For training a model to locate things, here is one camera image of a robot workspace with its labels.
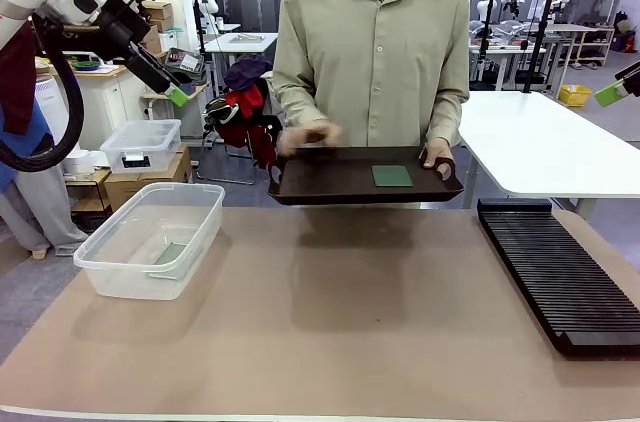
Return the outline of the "person right hand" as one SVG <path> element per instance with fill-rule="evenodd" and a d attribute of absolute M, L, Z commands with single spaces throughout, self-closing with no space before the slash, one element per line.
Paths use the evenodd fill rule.
<path fill-rule="evenodd" d="M 278 152 L 282 156 L 289 157 L 300 147 L 318 142 L 322 142 L 329 147 L 337 147 L 341 134 L 342 129 L 328 120 L 316 120 L 307 124 L 288 127 L 279 138 Z"/>

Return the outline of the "person left hand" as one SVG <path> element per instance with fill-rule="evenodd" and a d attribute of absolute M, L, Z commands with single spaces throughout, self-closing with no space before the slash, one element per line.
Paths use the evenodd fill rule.
<path fill-rule="evenodd" d="M 443 180 L 447 180 L 451 174 L 450 167 L 447 164 L 438 164 L 438 159 L 453 159 L 451 147 L 444 138 L 431 138 L 426 144 L 423 168 L 436 170 Z"/>

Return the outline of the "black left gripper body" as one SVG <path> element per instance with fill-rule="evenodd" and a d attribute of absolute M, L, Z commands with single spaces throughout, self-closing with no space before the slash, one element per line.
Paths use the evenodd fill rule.
<path fill-rule="evenodd" d="M 107 60 L 128 61 L 134 57 L 150 30 L 146 19 L 124 0 L 107 0 L 95 25 L 99 31 L 94 52 Z"/>

